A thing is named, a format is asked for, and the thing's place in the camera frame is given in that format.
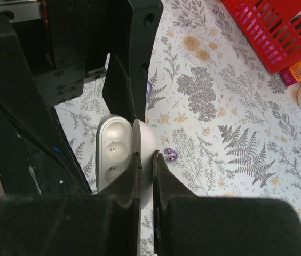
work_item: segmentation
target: red plastic basket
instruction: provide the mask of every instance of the red plastic basket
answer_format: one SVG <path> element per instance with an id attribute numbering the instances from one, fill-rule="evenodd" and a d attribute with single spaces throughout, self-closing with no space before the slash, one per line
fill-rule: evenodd
<path id="1" fill-rule="evenodd" d="M 222 2 L 269 72 L 301 60 L 301 0 Z"/>

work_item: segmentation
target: floral tablecloth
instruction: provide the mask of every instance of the floral tablecloth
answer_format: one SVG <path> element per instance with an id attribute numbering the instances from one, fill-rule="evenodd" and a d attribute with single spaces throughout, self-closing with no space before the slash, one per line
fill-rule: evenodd
<path id="1" fill-rule="evenodd" d="M 170 170 L 200 196 L 280 198 L 301 219 L 298 85 L 268 74 L 218 0 L 163 0 L 146 123 Z M 104 81 L 56 107 L 92 190 L 97 125 L 107 115 Z M 141 254 L 152 255 L 152 202 L 142 210 Z"/>

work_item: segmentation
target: floral pattern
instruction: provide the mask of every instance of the floral pattern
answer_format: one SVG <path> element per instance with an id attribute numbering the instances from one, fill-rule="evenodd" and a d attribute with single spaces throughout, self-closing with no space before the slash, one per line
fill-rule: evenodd
<path id="1" fill-rule="evenodd" d="M 173 174 L 200 196 L 279 198 L 301 219 L 301 111 L 296 92 L 268 74 L 219 0 L 163 0 L 146 123 L 175 148 Z M 109 114 L 104 80 L 56 107 L 93 191 L 94 143 Z M 141 255 L 153 255 L 152 202 L 142 210 Z"/>

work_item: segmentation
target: open white case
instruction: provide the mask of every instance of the open white case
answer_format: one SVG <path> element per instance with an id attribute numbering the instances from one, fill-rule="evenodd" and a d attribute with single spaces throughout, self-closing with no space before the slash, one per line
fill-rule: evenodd
<path id="1" fill-rule="evenodd" d="M 107 116 L 96 133 L 96 186 L 99 193 L 128 166 L 132 152 L 138 152 L 142 164 L 141 208 L 152 197 L 152 159 L 156 151 L 155 136 L 144 122 L 133 126 L 121 116 Z"/>

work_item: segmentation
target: round compartment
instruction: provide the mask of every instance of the round compartment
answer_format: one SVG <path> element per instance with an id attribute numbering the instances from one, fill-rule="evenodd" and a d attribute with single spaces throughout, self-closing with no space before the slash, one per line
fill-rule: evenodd
<path id="1" fill-rule="evenodd" d="M 106 158 L 112 163 L 119 163 L 129 155 L 128 147 L 123 142 L 113 142 L 106 148 Z"/>
<path id="2" fill-rule="evenodd" d="M 105 173 L 105 178 L 106 178 L 107 184 L 110 184 L 111 182 L 113 182 L 113 180 L 115 180 L 118 176 L 120 176 L 120 174 L 123 171 L 124 171 L 124 168 L 122 168 L 121 166 L 110 167 Z"/>
<path id="3" fill-rule="evenodd" d="M 112 141 L 122 140 L 128 133 L 127 127 L 121 122 L 113 122 L 107 128 L 107 137 Z"/>

